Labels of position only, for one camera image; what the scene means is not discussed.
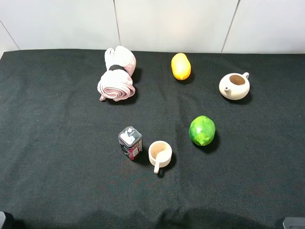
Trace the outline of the beige cup with handle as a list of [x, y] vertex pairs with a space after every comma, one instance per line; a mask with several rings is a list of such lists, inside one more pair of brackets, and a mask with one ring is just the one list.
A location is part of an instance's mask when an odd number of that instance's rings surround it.
[[154, 173], [158, 174], [160, 168], [169, 165], [172, 158], [172, 148], [165, 141], [155, 141], [148, 149], [150, 163], [154, 166]]

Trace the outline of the black tablecloth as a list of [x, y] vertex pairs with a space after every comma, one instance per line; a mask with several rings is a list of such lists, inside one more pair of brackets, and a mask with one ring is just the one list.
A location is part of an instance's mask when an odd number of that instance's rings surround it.
[[[135, 52], [135, 95], [100, 101], [103, 50], [6, 52], [0, 60], [0, 209], [18, 229], [275, 229], [305, 215], [305, 57]], [[249, 73], [229, 100], [227, 74]], [[213, 120], [198, 146], [191, 122]], [[130, 160], [118, 135], [142, 134]], [[154, 173], [148, 149], [172, 148]]]

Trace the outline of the red black tin box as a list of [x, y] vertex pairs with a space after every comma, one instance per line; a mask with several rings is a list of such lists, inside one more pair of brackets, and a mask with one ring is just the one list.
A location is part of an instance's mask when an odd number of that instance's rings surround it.
[[134, 160], [142, 152], [142, 134], [134, 127], [128, 126], [118, 135], [119, 143], [123, 153]]

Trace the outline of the grey base corner left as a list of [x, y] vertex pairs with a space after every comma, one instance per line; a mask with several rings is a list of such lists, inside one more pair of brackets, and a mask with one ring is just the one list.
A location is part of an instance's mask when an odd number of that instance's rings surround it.
[[0, 212], [0, 229], [12, 229], [14, 222], [14, 217], [10, 213]]

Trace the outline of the grey base corner right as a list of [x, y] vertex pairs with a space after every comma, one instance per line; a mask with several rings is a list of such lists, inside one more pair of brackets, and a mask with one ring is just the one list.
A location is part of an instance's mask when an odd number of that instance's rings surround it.
[[305, 218], [286, 217], [279, 219], [275, 225], [276, 229], [305, 229]]

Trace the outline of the rolled pink towel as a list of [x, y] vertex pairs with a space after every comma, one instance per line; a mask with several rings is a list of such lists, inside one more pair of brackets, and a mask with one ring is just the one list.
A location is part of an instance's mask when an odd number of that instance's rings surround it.
[[101, 76], [97, 90], [100, 101], [126, 100], [135, 94], [132, 75], [136, 67], [134, 54], [124, 46], [108, 48], [104, 54], [106, 72]]

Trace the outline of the grey base corner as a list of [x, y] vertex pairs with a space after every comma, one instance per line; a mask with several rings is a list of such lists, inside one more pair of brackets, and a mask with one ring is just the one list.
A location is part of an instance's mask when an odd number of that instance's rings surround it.
[[0, 229], [12, 229], [14, 222], [14, 217], [10, 213], [0, 212]]
[[286, 217], [279, 219], [275, 225], [276, 229], [305, 229], [305, 218]]

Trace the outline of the beige ceramic teapot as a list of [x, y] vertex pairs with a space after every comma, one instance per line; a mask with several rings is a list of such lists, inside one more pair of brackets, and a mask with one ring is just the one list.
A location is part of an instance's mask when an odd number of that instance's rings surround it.
[[243, 99], [250, 90], [248, 80], [249, 73], [230, 73], [225, 75], [219, 82], [219, 91], [223, 97], [229, 100]]

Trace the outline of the green papaya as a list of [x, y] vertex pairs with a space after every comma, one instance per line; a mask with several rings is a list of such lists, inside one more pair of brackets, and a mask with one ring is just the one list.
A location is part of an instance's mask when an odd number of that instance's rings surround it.
[[201, 115], [191, 122], [189, 138], [198, 146], [206, 146], [213, 141], [215, 132], [216, 128], [213, 120]]

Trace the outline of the orange yellow papaya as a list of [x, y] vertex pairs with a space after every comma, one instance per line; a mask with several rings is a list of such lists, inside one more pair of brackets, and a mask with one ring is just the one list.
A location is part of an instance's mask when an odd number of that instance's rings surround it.
[[184, 53], [177, 53], [171, 60], [171, 68], [175, 79], [186, 80], [191, 74], [191, 64]]

